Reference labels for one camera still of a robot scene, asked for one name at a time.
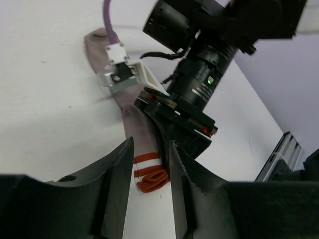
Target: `sock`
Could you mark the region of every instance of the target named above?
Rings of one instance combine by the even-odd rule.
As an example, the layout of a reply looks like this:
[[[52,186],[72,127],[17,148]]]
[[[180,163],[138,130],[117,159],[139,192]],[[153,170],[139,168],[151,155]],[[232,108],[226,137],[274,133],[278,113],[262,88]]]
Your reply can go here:
[[[105,28],[99,28],[84,37],[87,57],[97,73],[109,64],[105,47],[109,40]],[[152,127],[143,113],[134,106],[143,87],[131,86],[112,95],[122,110],[126,138],[134,139],[134,179],[144,193],[152,192],[169,182],[161,164],[159,149]]]

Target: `white stripe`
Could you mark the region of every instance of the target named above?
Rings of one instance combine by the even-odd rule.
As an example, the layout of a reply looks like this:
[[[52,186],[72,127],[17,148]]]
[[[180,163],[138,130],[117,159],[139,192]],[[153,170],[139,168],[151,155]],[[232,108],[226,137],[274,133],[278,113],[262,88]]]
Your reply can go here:
[[[135,165],[137,170],[140,170],[140,169],[149,168],[152,166],[161,165],[161,160],[159,158],[150,159],[141,163],[136,163]]]

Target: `orange stripe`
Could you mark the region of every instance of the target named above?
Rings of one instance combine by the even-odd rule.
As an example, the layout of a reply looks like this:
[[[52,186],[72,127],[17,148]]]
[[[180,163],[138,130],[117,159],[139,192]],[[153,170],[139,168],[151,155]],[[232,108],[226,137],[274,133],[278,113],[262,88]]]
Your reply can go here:
[[[145,175],[148,175],[150,173],[153,173],[157,170],[161,170],[163,169],[162,165],[157,165],[157,166],[152,166],[152,167],[148,167],[148,168],[143,168],[137,171],[134,171],[134,177],[138,178],[138,177],[143,177]]]
[[[159,153],[147,153],[147,154],[143,154],[143,155],[135,157],[134,163],[141,163],[141,162],[145,162],[147,160],[156,159],[156,158],[160,158]]]

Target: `black cylinder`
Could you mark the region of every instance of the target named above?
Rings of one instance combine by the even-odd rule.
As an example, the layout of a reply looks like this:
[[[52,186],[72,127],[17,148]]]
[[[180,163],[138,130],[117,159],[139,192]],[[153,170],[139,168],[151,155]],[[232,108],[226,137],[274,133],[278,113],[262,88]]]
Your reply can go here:
[[[223,42],[219,34],[201,33],[187,57],[178,64],[167,92],[203,110],[236,51]]]

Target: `metal extrusion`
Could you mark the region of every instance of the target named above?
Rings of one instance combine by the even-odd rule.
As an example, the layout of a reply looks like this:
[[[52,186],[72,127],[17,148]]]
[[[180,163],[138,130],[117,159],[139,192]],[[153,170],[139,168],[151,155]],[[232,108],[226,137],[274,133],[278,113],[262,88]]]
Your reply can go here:
[[[130,138],[57,182],[0,175],[0,238],[121,239],[133,156]]]
[[[170,143],[177,239],[319,238],[318,182],[227,182]]]

